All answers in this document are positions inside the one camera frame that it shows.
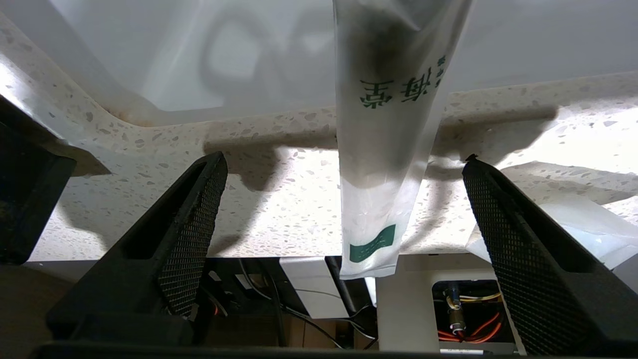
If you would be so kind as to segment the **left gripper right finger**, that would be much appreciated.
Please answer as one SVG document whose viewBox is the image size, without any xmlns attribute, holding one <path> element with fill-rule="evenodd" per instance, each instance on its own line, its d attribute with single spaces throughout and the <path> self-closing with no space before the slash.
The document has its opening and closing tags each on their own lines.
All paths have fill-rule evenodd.
<svg viewBox="0 0 638 359">
<path fill-rule="evenodd" d="M 462 174 L 526 354 L 636 356 L 636 292 L 501 171 L 471 155 Z"/>
</svg>

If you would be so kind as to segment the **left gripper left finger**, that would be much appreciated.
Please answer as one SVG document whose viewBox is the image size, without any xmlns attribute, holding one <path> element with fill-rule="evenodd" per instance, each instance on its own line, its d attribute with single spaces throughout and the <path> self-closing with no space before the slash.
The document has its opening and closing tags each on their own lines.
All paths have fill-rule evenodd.
<svg viewBox="0 0 638 359">
<path fill-rule="evenodd" d="M 47 314 L 56 341 L 188 345 L 228 167 L 195 161 Z"/>
</svg>

